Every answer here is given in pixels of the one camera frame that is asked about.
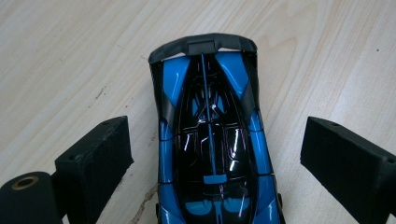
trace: light wood table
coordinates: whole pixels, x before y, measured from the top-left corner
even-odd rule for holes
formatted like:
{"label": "light wood table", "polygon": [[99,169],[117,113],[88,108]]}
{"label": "light wood table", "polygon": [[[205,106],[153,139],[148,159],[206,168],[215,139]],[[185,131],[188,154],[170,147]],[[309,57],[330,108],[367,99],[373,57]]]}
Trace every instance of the light wood table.
{"label": "light wood table", "polygon": [[156,223],[148,56],[212,32],[259,48],[262,118],[287,222],[355,223],[300,164],[300,150],[315,116],[396,154],[394,0],[1,1],[0,185],[53,173],[53,161],[90,129],[127,115],[135,163],[98,223]]}

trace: wood grain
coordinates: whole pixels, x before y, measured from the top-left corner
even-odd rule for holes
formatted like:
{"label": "wood grain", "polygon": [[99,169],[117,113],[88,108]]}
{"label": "wood grain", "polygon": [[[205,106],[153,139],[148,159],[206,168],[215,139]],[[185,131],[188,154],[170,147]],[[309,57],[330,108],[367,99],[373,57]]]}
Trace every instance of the wood grain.
{"label": "wood grain", "polygon": [[[0,185],[53,161],[96,124],[129,117],[135,163],[98,223],[131,223],[156,184],[147,58],[185,35],[251,38],[288,223],[355,223],[300,165],[307,116],[396,154],[396,2],[2,1]],[[154,201],[137,223],[155,223]],[[389,223],[396,223],[394,217]]]}

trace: blue toy car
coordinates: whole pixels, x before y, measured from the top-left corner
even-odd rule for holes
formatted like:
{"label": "blue toy car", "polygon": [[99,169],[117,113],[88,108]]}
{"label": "blue toy car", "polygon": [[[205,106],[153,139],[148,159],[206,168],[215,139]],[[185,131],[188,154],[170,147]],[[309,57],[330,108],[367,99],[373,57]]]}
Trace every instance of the blue toy car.
{"label": "blue toy car", "polygon": [[148,62],[159,116],[159,223],[284,223],[254,42],[187,36]]}

